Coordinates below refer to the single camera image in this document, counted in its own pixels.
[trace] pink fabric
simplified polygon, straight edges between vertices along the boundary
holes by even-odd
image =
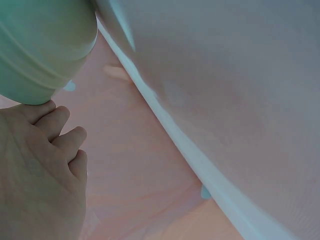
[[[168,137],[106,41],[53,100],[63,133],[86,128],[87,213],[80,240],[240,240]],[[15,103],[0,97],[0,107]]]

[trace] green cylindrical object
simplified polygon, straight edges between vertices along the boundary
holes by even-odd
[[[97,31],[90,0],[1,0],[0,94],[49,101],[84,64]]]

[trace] hand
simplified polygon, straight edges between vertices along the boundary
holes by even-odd
[[[82,127],[53,101],[0,109],[0,239],[76,240],[86,212]]]

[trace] pink floor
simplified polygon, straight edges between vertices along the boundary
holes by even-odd
[[[64,131],[88,132],[81,240],[242,240],[202,199],[202,184],[101,35],[73,82],[53,100],[70,109]],[[0,107],[12,104],[0,98]]]

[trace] finger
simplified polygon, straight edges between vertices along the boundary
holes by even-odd
[[[63,152],[66,161],[69,163],[76,157],[77,152],[84,143],[86,137],[86,130],[83,127],[77,126],[70,132],[55,138],[52,141],[52,144]]]
[[[51,142],[58,137],[70,117],[70,112],[65,106],[59,106],[49,114],[43,116],[35,126],[38,127]]]
[[[75,158],[69,162],[70,172],[84,184],[84,187],[87,185],[87,162],[88,157],[85,151],[78,150]]]
[[[11,109],[22,114],[30,124],[35,124],[40,118],[52,112],[56,108],[54,101],[50,100],[41,105],[19,104]]]

